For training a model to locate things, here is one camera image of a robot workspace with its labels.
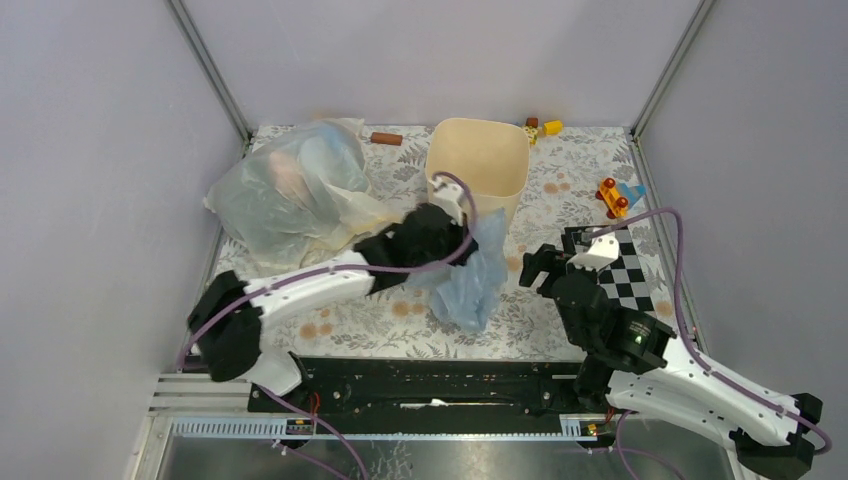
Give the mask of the translucent white yellow trash bag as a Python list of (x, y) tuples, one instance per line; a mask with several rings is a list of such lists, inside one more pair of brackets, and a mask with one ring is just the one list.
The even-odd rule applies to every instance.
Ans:
[(267, 274), (377, 233), (402, 215), (374, 195), (363, 126), (357, 118), (330, 118), (287, 130), (247, 153), (203, 204)]

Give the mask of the beige plastic trash bin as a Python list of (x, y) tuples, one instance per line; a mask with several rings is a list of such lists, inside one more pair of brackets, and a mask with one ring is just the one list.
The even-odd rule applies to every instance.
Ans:
[(482, 215), (499, 209), (510, 225), (525, 191), (530, 143), (516, 125), (449, 118), (435, 126), (425, 162), (425, 176), (446, 171), (470, 188)]

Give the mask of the light blue trash bag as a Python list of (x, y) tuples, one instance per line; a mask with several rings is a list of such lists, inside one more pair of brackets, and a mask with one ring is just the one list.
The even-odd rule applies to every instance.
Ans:
[(505, 210), (491, 211), (478, 219), (473, 234), (478, 250), (464, 265), (443, 266), (409, 277), (409, 285), (429, 293), (429, 307), (437, 320), (472, 333), (486, 329), (508, 278), (503, 252), (507, 232)]

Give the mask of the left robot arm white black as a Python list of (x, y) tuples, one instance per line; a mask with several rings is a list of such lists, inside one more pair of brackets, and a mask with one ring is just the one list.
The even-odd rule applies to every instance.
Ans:
[(217, 275), (187, 318), (188, 347), (211, 381), (245, 380), (271, 392), (288, 411), (309, 401), (310, 385), (290, 353), (274, 353), (262, 336), (284, 320), (337, 301), (365, 298), (413, 274), (465, 264), (477, 249), (474, 217), (420, 204), (404, 219), (317, 265), (244, 280)]

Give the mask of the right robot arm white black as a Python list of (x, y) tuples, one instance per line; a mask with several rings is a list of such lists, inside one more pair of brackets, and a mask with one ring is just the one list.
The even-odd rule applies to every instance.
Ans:
[(815, 447), (805, 435), (823, 403), (809, 393), (781, 394), (689, 351), (649, 306), (628, 306), (606, 289), (612, 267), (632, 252), (612, 233), (589, 239), (565, 229), (563, 247), (544, 244), (522, 258), (519, 284), (546, 277), (537, 293), (553, 301), (568, 341), (586, 357), (573, 384), (583, 410), (633, 410), (732, 449), (748, 470), (768, 479), (799, 479)]

